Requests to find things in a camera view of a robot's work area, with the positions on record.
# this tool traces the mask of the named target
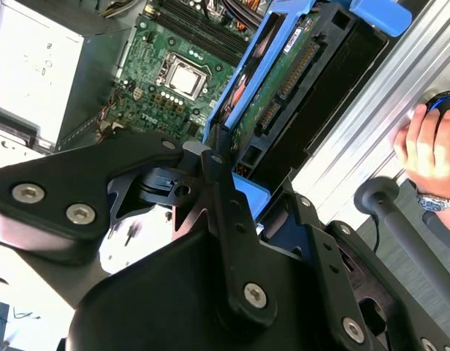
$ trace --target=screw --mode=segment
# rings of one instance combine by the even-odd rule
[[[45,191],[35,184],[19,184],[12,189],[12,197],[20,203],[38,203],[45,197]]]
[[[365,335],[362,329],[359,327],[353,319],[345,317],[342,321],[343,329],[356,343],[363,344],[365,342]]]
[[[344,225],[344,224],[341,224],[341,225],[340,225],[340,229],[341,229],[346,235],[350,235],[350,234],[351,234],[350,229],[349,229],[346,225]]]
[[[426,351],[437,351],[435,345],[433,345],[430,340],[428,340],[426,338],[422,338],[422,343],[423,343],[423,348]]]
[[[66,216],[74,224],[90,224],[95,220],[95,211],[84,203],[75,203],[66,210]]]
[[[263,309],[267,304],[267,296],[263,289],[254,283],[247,283],[244,289],[245,299],[257,309]]]
[[[212,159],[217,163],[223,163],[222,158],[218,155],[212,155]]]
[[[301,202],[303,205],[311,207],[311,202],[306,197],[301,196]]]
[[[169,148],[170,150],[175,150],[176,149],[175,144],[172,143],[171,141],[164,140],[162,144],[163,144],[163,146],[165,146],[166,148]]]

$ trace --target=black metal bracket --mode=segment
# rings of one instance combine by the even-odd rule
[[[378,187],[386,188],[384,183]],[[393,186],[390,193],[395,194]],[[294,195],[294,199],[306,199]],[[319,285],[324,324],[347,350],[425,350],[425,343],[450,345],[444,332],[393,277],[356,231],[343,222],[326,227],[314,219],[310,202],[276,201],[263,222],[273,222],[268,244],[298,253],[313,266]],[[278,221],[275,214],[286,214]],[[340,321],[351,318],[365,341],[347,339]]]
[[[116,213],[133,180],[154,167],[174,167],[182,156],[171,137],[152,133],[1,168],[0,242],[60,263],[90,260],[110,227],[110,211]],[[41,199],[32,202],[29,188],[22,195],[30,201],[16,200],[13,190],[22,184],[38,186]],[[74,204],[90,206],[94,220],[69,220]]]
[[[37,185],[42,199],[19,201],[19,184]],[[92,222],[70,220],[66,211],[76,203],[90,206]],[[259,269],[261,247],[248,202],[234,188],[228,161],[208,147],[183,151],[166,135],[151,132],[0,169],[0,242],[58,263],[81,264],[97,253],[110,225],[155,203],[174,206],[176,236],[205,229],[215,238],[210,242],[218,257],[221,318],[230,325],[272,325],[277,306]],[[256,308],[245,299],[248,283],[264,289],[265,305]]]

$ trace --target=cable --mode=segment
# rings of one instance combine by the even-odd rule
[[[379,249],[379,244],[381,243],[381,235],[379,233],[379,218],[375,214],[371,216],[376,226],[376,242],[373,247],[373,252],[376,253]]]
[[[243,23],[248,28],[256,31],[259,27],[260,22],[254,19],[248,18],[243,11],[240,11],[236,6],[230,4],[230,0],[223,0],[223,5],[226,11],[237,21]]]
[[[15,307],[12,307],[12,313],[14,314],[14,318],[16,320],[22,320],[23,318],[31,318],[33,320],[39,320],[41,317],[32,317],[33,312],[26,312],[26,313],[15,313]]]
[[[207,11],[207,5],[205,3],[205,0],[201,0],[201,8],[202,8],[202,11],[204,13],[205,19],[206,20],[210,20],[209,19],[209,12]]]
[[[105,18],[111,18],[119,15],[120,13],[131,9],[138,2],[139,0],[123,0],[116,2],[107,7],[107,9],[102,13],[102,16]]]
[[[243,23],[252,23],[253,26],[259,27],[259,25],[262,22],[262,18],[259,16],[256,18],[257,15],[255,12],[252,12],[249,10],[249,8],[244,7],[243,4],[238,4],[237,2],[233,0],[223,0],[224,6],[234,14],[234,17],[240,18]]]
[[[224,1],[227,1],[230,4],[236,6],[236,8],[239,9],[240,11],[243,11],[243,13],[245,13],[247,15],[247,17],[253,18],[259,24],[262,22],[262,16],[256,12],[254,12],[249,7],[243,5],[243,3],[241,1],[239,1],[239,0],[224,0]]]

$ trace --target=black mounting arm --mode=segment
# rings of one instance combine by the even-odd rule
[[[110,225],[173,207],[178,239],[84,297],[68,350],[450,347],[355,231],[321,225],[289,184],[260,241],[228,159],[209,146],[151,132],[0,169],[0,243],[55,265],[82,265]]]

